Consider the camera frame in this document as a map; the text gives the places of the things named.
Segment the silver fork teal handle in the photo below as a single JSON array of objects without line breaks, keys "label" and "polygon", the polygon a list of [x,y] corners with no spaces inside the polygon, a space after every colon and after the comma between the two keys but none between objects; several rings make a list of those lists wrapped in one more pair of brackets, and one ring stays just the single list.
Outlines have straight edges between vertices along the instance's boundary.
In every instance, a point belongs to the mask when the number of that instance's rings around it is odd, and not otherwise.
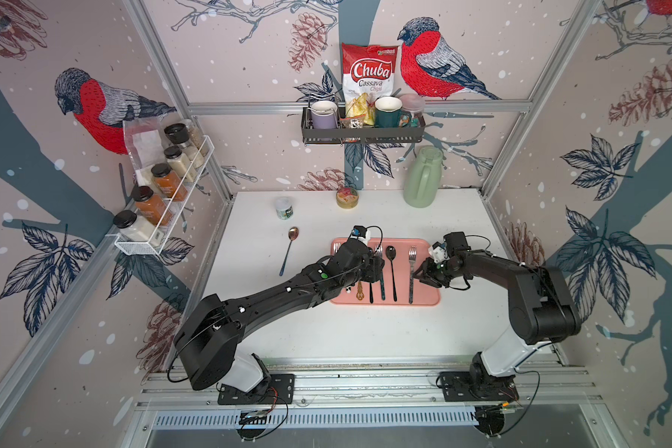
[{"label": "silver fork teal handle", "polygon": [[378,246],[376,249],[376,255],[377,258],[379,259],[379,266],[380,266],[380,281],[379,281],[379,286],[380,286],[380,295],[381,295],[381,300],[382,302],[386,301],[386,285],[385,285],[385,279],[384,279],[384,254],[383,254],[383,247]]}]

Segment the gold fork ornate handle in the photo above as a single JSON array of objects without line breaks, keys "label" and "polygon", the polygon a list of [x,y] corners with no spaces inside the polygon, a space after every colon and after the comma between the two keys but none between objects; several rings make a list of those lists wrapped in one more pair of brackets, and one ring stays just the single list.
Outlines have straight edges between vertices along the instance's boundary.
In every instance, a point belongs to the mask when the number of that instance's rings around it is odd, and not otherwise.
[{"label": "gold fork ornate handle", "polygon": [[363,284],[361,282],[358,282],[356,298],[357,298],[358,301],[363,301],[364,297],[365,297],[365,294],[364,294],[364,291],[363,291]]}]

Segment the dark grey fork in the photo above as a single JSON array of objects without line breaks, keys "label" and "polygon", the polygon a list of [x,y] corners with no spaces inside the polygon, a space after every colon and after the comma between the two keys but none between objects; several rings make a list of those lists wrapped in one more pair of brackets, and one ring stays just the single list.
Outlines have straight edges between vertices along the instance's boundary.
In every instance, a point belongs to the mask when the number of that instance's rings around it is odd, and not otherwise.
[{"label": "dark grey fork", "polygon": [[411,246],[408,253],[410,274],[409,274],[409,295],[408,304],[414,303],[414,273],[416,272],[417,248]]}]

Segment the pink plastic tray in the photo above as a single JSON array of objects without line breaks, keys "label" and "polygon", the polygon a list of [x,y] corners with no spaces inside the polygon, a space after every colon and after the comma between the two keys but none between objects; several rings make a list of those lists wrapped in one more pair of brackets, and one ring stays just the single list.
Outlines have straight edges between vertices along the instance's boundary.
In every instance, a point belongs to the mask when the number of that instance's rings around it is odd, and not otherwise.
[{"label": "pink plastic tray", "polygon": [[379,282],[373,283],[374,304],[369,302],[369,284],[363,284],[363,291],[365,294],[363,301],[358,301],[356,298],[357,285],[352,287],[351,291],[343,290],[342,293],[335,299],[331,300],[332,304],[338,305],[382,305],[382,306],[422,306],[429,307],[437,305],[441,300],[441,294],[438,289],[420,283],[414,280],[414,303],[408,304],[409,295],[409,274],[410,265],[408,259],[409,248],[415,246],[417,248],[416,269],[421,265],[425,259],[429,257],[429,249],[431,245],[422,239],[399,239],[399,238],[385,238],[383,241],[383,249],[387,246],[394,246],[397,249],[397,257],[394,261],[396,284],[398,289],[398,301],[393,302],[392,298],[392,284],[389,260],[384,255],[384,279],[386,285],[386,301],[382,302],[380,295]]}]

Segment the copper spoon blue handle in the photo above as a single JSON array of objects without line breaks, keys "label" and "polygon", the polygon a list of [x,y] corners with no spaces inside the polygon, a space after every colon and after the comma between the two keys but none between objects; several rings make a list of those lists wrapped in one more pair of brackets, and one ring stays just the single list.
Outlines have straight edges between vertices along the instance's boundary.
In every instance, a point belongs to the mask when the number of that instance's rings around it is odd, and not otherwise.
[{"label": "copper spoon blue handle", "polygon": [[293,242],[298,238],[300,234],[300,230],[298,227],[291,227],[289,231],[287,232],[287,238],[289,239],[289,245],[287,246],[287,251],[285,254],[285,257],[283,259],[279,275],[283,276],[285,274],[286,266],[287,266],[287,260],[289,259],[289,252],[291,250],[291,247],[293,245]]}]

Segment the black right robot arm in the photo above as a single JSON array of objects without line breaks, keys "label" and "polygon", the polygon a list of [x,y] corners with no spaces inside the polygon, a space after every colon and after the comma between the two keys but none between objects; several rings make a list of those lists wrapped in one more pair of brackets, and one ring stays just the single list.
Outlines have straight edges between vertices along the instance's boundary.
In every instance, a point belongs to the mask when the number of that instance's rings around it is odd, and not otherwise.
[{"label": "black right robot arm", "polygon": [[473,249],[462,231],[434,244],[412,274],[435,289],[449,289],[457,278],[468,284],[476,277],[507,290],[510,326],[494,345],[474,355],[466,373],[443,373],[437,383],[449,398],[465,392],[476,401],[515,397],[517,369],[540,349],[578,334],[582,319],[561,270]]}]

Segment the small white jar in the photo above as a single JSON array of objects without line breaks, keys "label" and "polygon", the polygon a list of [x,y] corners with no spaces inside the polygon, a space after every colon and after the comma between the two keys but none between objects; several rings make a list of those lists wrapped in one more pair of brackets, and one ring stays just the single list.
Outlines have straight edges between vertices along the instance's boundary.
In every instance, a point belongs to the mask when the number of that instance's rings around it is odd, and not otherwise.
[{"label": "small white jar", "polygon": [[293,203],[289,197],[276,198],[274,209],[280,220],[289,220],[293,216]]}]

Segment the purple mug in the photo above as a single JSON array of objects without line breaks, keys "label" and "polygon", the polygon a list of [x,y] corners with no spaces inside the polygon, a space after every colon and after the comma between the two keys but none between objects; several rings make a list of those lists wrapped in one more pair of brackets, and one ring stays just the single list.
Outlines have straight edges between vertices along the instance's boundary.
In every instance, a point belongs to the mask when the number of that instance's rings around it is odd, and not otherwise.
[{"label": "purple mug", "polygon": [[332,101],[320,100],[309,106],[312,125],[317,130],[332,130],[338,127],[338,105]]}]

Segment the yellow snack packet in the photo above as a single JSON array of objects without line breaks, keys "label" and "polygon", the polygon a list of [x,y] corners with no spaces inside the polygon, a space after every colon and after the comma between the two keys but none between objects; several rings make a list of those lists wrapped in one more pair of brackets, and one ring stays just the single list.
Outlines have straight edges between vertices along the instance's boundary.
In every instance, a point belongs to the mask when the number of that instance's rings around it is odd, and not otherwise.
[{"label": "yellow snack packet", "polygon": [[370,93],[362,93],[359,97],[346,102],[345,117],[359,119],[366,126],[375,125],[375,99]]}]

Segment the red Chuba chips bag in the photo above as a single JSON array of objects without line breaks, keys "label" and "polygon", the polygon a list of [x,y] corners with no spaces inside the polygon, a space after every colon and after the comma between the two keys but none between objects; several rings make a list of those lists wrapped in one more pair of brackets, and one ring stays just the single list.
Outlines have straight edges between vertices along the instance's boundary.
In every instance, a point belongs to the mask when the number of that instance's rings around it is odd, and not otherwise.
[{"label": "red Chuba chips bag", "polygon": [[369,103],[393,93],[398,47],[342,45],[343,97],[351,106],[362,95]]}]

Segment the red-orange spice jar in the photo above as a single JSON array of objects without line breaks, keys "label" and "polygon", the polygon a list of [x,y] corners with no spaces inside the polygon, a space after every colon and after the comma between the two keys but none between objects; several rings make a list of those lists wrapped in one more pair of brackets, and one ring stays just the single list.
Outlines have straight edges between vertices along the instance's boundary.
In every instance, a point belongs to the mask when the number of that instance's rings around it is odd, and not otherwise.
[{"label": "red-orange spice jar", "polygon": [[161,162],[150,168],[154,183],[159,187],[166,198],[173,202],[184,202],[188,191],[182,184],[182,179],[169,164]]}]

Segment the beige spice jar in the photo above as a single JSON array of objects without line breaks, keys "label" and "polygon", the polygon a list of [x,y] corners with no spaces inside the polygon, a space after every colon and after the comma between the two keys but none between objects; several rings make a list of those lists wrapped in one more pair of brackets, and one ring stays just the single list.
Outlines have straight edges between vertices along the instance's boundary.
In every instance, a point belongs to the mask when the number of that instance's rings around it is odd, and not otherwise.
[{"label": "beige spice jar", "polygon": [[192,166],[192,162],[185,155],[182,149],[178,146],[170,146],[164,150],[164,156],[167,163],[182,178],[185,182],[195,183],[197,181],[197,173]]}]

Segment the large black-lid spice jar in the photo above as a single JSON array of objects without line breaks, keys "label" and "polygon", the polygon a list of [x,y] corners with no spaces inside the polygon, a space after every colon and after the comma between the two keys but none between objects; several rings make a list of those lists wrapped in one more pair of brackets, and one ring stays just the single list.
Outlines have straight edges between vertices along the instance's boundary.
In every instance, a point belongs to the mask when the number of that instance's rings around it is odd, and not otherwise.
[{"label": "large black-lid spice jar", "polygon": [[185,123],[174,123],[164,128],[164,133],[169,141],[179,147],[192,162],[194,168],[201,168],[205,163],[203,154],[190,137],[189,128]]}]

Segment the clear plastic bag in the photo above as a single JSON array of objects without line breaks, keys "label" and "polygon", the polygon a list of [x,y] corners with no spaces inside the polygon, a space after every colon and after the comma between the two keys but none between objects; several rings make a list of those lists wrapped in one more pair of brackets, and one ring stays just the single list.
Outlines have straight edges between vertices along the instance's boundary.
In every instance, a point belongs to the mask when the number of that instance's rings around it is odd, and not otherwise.
[{"label": "clear plastic bag", "polygon": [[155,164],[165,162],[162,116],[123,121],[122,130],[125,147],[136,175],[136,183],[158,190],[151,168]]}]

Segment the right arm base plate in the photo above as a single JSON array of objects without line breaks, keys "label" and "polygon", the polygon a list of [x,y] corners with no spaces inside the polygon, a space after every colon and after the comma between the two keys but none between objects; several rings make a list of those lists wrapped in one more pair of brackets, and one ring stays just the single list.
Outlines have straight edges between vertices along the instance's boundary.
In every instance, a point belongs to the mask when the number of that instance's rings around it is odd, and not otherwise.
[{"label": "right arm base plate", "polygon": [[519,401],[514,377],[485,375],[473,378],[467,371],[443,371],[436,379],[446,402]]}]

